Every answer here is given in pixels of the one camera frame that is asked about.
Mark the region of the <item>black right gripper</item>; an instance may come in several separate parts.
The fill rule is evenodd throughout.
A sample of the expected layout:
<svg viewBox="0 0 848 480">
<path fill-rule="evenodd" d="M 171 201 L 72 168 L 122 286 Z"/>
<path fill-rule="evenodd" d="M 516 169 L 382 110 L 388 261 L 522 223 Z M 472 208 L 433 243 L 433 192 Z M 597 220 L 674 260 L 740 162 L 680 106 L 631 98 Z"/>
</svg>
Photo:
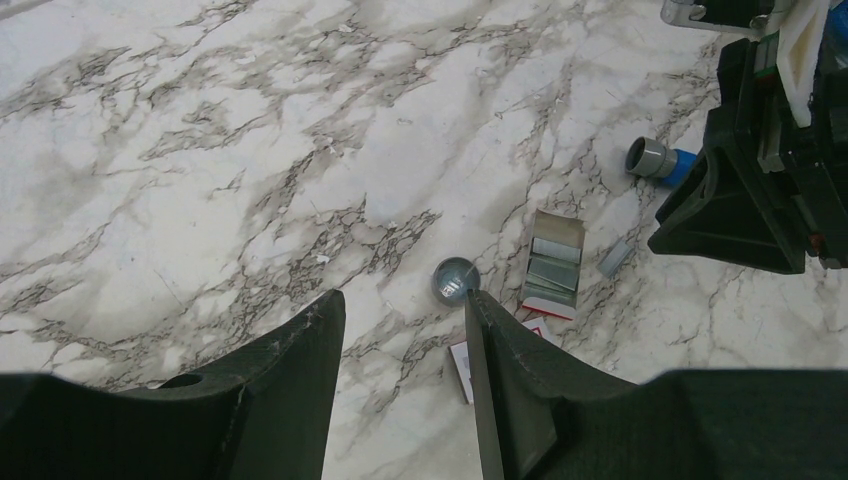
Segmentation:
<svg viewBox="0 0 848 480">
<path fill-rule="evenodd" d="M 648 246 L 772 273 L 847 265 L 847 71 L 827 36 L 809 106 L 797 126 L 776 66 L 777 38 L 740 39 L 720 52 L 720 103 L 684 181 L 656 213 Z"/>
</svg>

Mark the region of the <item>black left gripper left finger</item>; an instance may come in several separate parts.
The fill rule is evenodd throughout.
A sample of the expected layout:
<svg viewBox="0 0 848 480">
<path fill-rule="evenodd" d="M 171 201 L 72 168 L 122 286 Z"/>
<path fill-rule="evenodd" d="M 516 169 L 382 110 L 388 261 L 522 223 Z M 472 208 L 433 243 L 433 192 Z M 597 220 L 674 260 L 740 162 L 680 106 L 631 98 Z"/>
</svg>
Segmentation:
<svg viewBox="0 0 848 480">
<path fill-rule="evenodd" d="M 331 290 L 267 334 L 156 388 L 1 378 L 5 479 L 318 479 L 345 329 Z"/>
</svg>

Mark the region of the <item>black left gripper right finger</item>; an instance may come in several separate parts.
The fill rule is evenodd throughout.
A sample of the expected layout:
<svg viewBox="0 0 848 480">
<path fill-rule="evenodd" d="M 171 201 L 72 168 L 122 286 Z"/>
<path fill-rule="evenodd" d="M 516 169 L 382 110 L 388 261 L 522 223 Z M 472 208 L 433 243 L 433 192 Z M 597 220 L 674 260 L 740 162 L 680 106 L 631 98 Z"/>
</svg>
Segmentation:
<svg viewBox="0 0 848 480">
<path fill-rule="evenodd" d="M 683 369 L 633 384 L 465 306 L 487 479 L 843 479 L 843 370 Z"/>
</svg>

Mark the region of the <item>staple strip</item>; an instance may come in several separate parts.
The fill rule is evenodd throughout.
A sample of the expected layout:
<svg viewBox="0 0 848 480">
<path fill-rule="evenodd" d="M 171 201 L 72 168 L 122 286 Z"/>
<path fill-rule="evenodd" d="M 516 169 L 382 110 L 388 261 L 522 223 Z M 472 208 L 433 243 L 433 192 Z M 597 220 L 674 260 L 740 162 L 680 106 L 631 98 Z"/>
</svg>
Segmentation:
<svg viewBox="0 0 848 480">
<path fill-rule="evenodd" d="M 625 238 L 610 247 L 603 259 L 597 265 L 597 270 L 607 279 L 614 278 L 633 254 L 634 247 Z"/>
</svg>

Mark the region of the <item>staple tray with staples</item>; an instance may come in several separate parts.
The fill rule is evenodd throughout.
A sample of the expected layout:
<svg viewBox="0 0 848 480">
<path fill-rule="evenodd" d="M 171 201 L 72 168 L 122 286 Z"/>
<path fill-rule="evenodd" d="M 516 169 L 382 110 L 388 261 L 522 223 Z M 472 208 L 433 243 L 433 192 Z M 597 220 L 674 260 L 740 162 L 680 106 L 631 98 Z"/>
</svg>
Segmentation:
<svg viewBox="0 0 848 480">
<path fill-rule="evenodd" d="M 577 318 L 585 233 L 579 219 L 534 213 L 519 296 L 522 308 L 568 321 Z"/>
</svg>

